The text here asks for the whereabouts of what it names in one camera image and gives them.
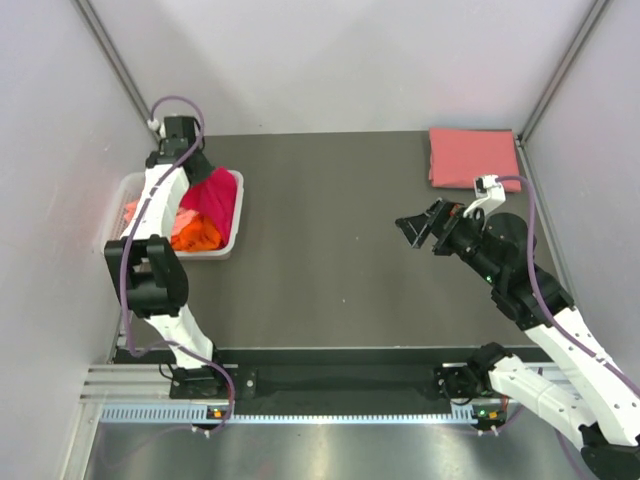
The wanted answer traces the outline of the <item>magenta t shirt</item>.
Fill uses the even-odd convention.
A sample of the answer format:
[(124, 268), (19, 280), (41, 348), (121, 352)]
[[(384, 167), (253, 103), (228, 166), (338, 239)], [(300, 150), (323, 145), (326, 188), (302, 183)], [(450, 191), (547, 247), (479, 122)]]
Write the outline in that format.
[(226, 168), (216, 168), (210, 177), (191, 187), (180, 206), (208, 217), (222, 236), (223, 246), (229, 242), (238, 183)]

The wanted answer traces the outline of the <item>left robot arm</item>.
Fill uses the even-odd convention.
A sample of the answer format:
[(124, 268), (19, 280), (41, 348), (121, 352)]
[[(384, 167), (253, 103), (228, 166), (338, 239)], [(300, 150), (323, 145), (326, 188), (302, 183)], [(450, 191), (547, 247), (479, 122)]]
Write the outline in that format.
[(126, 345), (139, 358), (131, 318), (146, 321), (174, 355), (179, 372), (205, 396), (226, 387), (225, 370), (213, 363), (214, 343), (202, 332), (188, 306), (189, 283), (171, 246), (180, 203), (191, 186), (213, 172), (202, 152), (201, 122), (191, 116), (169, 116), (150, 122), (161, 138), (145, 161), (144, 186), (134, 214), (116, 240), (104, 245), (104, 258), (120, 302)]

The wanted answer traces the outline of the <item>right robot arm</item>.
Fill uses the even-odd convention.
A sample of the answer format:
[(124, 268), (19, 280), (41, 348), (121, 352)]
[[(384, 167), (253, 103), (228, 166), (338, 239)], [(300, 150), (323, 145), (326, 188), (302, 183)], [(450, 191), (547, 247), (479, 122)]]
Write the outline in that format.
[(521, 217), (507, 212), (464, 214), (464, 205), (439, 199), (396, 227), (419, 249), (435, 238), (436, 256), (457, 256), (491, 288), (491, 299), (555, 363), (565, 389), (526, 367), (497, 343), (468, 359), (466, 380), (476, 394), (517, 400), (551, 425), (599, 479), (639, 476), (639, 396), (613, 371), (610, 357), (587, 328), (571, 295), (530, 262), (535, 241)]

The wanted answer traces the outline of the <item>orange t shirt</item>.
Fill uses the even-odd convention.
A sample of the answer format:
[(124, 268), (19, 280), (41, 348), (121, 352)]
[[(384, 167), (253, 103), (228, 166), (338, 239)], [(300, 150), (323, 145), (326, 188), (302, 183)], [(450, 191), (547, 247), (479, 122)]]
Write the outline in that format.
[(218, 250), (223, 239), (212, 221), (201, 214), (179, 215), (171, 233), (175, 251), (187, 253)]

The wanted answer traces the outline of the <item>folded salmon pink t shirt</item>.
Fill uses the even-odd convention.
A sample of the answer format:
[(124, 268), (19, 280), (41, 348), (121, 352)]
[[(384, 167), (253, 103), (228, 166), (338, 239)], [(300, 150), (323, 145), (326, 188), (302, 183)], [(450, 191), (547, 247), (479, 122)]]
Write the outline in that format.
[(473, 189), (484, 175), (519, 175), (514, 135), (509, 130), (429, 130), (429, 180), (435, 188)]

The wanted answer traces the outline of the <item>aluminium frame rail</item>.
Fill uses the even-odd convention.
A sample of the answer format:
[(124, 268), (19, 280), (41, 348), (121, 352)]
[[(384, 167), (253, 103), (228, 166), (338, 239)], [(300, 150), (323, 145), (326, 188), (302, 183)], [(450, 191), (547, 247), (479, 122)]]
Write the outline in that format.
[(581, 53), (586, 48), (599, 23), (613, 4), (614, 1), (612, 0), (595, 0), (589, 3), (585, 15), (580, 20), (576, 32), (571, 37), (558, 64), (546, 82), (532, 112), (527, 117), (522, 129), (516, 135), (516, 138), (521, 144), (526, 144), (535, 132), (554, 98), (567, 80)]

